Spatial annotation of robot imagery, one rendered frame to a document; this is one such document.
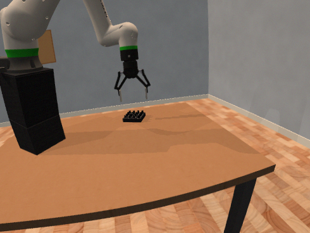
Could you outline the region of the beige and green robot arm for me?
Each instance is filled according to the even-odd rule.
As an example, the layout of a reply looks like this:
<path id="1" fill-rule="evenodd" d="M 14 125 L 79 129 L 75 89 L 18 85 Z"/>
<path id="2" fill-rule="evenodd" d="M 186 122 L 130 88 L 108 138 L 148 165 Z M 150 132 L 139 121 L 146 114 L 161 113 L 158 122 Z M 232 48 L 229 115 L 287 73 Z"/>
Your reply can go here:
<path id="1" fill-rule="evenodd" d="M 45 33 L 59 2 L 60 0 L 13 0 L 0 11 L 7 54 L 0 56 L 0 73 L 29 73 L 43 69 L 38 55 L 38 38 Z M 112 26 L 103 0 L 83 2 L 100 45 L 120 45 L 121 61 L 138 60 L 137 27 L 130 22 Z"/>

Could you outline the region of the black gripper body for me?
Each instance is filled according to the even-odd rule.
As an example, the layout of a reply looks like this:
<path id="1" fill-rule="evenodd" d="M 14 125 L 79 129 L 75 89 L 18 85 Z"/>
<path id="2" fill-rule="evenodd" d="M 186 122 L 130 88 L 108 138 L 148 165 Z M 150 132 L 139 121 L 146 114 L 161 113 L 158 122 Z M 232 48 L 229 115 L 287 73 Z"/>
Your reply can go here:
<path id="1" fill-rule="evenodd" d="M 135 76 L 132 74 L 132 72 L 135 72 L 136 74 L 138 74 L 139 72 L 138 67 L 137 67 L 137 61 L 123 62 L 123 74 L 126 76 L 128 72 L 130 73 L 130 75 L 127 78 L 134 79 Z"/>

